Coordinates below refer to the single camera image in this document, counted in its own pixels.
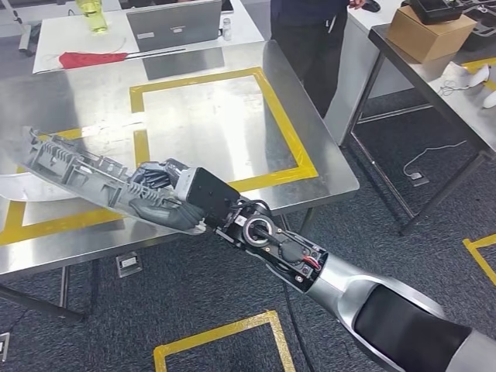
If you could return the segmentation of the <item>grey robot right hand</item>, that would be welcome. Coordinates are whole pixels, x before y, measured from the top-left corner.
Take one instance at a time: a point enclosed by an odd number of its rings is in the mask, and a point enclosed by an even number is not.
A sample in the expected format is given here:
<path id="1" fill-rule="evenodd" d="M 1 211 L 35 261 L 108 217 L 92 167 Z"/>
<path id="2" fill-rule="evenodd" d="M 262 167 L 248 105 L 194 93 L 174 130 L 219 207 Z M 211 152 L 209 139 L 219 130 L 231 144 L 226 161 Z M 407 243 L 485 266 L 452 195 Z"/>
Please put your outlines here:
<path id="1" fill-rule="evenodd" d="M 175 187 L 180 174 L 187 169 L 188 166 L 173 158 L 148 161 L 140 164 L 128 182 L 152 190 Z M 205 217 L 202 209 L 183 201 L 178 204 L 167 201 L 159 206 L 143 198 L 135 198 L 128 204 L 142 219 L 181 231 L 194 229 Z"/>

